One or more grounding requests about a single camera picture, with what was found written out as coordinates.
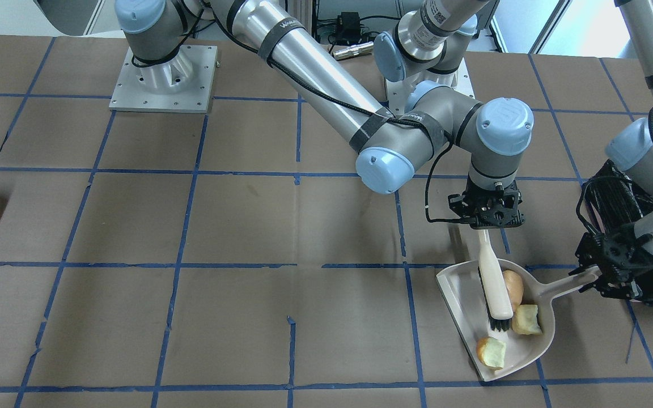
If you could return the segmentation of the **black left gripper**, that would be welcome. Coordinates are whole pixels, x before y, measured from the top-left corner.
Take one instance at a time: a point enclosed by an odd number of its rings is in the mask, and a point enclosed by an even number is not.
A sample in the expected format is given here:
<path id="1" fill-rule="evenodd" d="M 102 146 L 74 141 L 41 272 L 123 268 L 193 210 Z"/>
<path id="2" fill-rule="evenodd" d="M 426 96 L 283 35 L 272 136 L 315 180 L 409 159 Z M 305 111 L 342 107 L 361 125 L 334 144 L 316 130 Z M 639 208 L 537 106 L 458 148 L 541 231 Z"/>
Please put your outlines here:
<path id="1" fill-rule="evenodd" d="M 589 227 L 575 251 L 578 268 L 574 269 L 574 274 L 596 266 L 598 275 L 579 291 L 594 288 L 610 299 L 640 299 L 643 290 L 637 284 L 637 277 L 653 271 L 653 255 L 643 245 L 652 238 L 650 233 L 637 238 L 627 227 L 610 234 Z"/>

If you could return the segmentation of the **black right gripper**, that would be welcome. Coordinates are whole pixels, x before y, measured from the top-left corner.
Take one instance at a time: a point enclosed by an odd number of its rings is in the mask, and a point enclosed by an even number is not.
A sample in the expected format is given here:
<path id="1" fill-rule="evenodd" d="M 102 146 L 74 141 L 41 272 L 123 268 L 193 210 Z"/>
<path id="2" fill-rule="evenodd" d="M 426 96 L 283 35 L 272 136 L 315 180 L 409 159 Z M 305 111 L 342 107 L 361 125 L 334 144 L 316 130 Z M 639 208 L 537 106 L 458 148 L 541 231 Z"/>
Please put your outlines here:
<path id="1" fill-rule="evenodd" d="M 525 222 L 519 209 L 523 197 L 515 182 L 497 183 L 493 189 L 469 182 L 462 194 L 451 194 L 447 200 L 450 210 L 457 215 L 451 222 L 468 224 L 474 230 L 516 228 Z"/>

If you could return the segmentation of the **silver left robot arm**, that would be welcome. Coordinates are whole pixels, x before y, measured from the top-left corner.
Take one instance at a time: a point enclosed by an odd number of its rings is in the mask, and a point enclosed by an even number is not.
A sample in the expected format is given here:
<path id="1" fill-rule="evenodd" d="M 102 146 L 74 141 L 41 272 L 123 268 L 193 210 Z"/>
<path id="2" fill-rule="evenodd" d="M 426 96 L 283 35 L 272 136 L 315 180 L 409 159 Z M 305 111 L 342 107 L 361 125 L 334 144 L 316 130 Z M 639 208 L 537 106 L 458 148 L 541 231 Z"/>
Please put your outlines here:
<path id="1" fill-rule="evenodd" d="M 374 47 L 378 68 L 388 81 L 406 80 L 416 73 L 446 62 L 440 53 L 445 42 L 459 30 L 481 2 L 463 2 L 451 7 L 443 1 L 425 1 L 419 11 L 401 20 L 394 33 L 382 33 Z M 627 25 L 645 81 L 653 95 L 653 1 L 617 1 Z M 415 86 L 405 112 L 396 119 L 401 126 L 414 126 L 429 140 L 425 149 L 409 145 L 383 149 L 387 162 L 376 176 L 367 179 L 371 188 L 391 193 L 430 159 L 438 159 L 440 148 L 459 146 L 472 153 L 466 191 L 449 197 L 456 214 L 454 224 L 475 230 L 518 227 L 523 224 L 521 201 L 515 183 L 519 160 L 532 138 L 531 110 L 519 100 L 498 99 L 481 104 L 449 86 L 425 80 Z M 645 118 L 633 121 L 606 147 L 607 157 L 618 176 L 591 179 L 582 187 L 602 182 L 635 184 L 653 200 L 653 107 Z M 601 295 L 641 299 L 637 277 L 653 271 L 653 211 L 606 232 L 585 224 L 586 234 L 578 247 L 581 266 L 597 266 L 599 278 L 585 285 Z"/>

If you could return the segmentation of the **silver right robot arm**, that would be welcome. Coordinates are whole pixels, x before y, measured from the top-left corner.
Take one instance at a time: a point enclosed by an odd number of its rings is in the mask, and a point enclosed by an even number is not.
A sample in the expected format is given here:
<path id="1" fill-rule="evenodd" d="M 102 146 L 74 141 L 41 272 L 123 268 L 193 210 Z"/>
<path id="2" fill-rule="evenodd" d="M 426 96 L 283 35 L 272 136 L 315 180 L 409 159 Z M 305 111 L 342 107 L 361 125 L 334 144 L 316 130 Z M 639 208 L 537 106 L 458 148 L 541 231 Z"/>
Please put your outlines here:
<path id="1" fill-rule="evenodd" d="M 464 192 L 448 197 L 452 222 L 475 230 L 524 223 L 515 177 L 534 118 L 523 101 L 482 103 L 445 80 L 423 80 L 394 113 L 277 1 L 117 1 L 115 10 L 132 64 L 142 69 L 178 60 L 185 39 L 211 11 L 231 41 L 279 71 L 349 143 L 358 155 L 356 172 L 372 191 L 394 193 L 456 146 L 470 152 L 471 161 Z"/>

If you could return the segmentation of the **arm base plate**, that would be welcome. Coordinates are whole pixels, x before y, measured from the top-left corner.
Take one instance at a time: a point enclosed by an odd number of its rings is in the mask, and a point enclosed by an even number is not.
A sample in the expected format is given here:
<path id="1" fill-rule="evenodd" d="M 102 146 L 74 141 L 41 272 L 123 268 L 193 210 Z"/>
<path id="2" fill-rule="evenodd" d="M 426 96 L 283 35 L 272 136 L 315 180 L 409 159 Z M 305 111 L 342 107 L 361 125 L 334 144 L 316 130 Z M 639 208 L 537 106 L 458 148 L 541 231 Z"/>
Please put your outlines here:
<path id="1" fill-rule="evenodd" d="M 472 82 L 469 77 L 466 62 L 461 58 L 458 62 L 441 62 L 423 72 L 412 75 L 402 81 L 384 80 L 385 93 L 388 98 L 388 108 L 395 114 L 403 114 L 414 108 L 410 101 L 415 89 L 420 83 L 431 81 L 441 86 L 448 86 L 462 95 L 475 99 Z"/>
<path id="2" fill-rule="evenodd" d="M 109 108 L 145 113 L 198 113 L 210 110 L 218 67 L 215 45 L 184 45 L 171 61 L 151 67 L 134 65 L 129 50 Z"/>

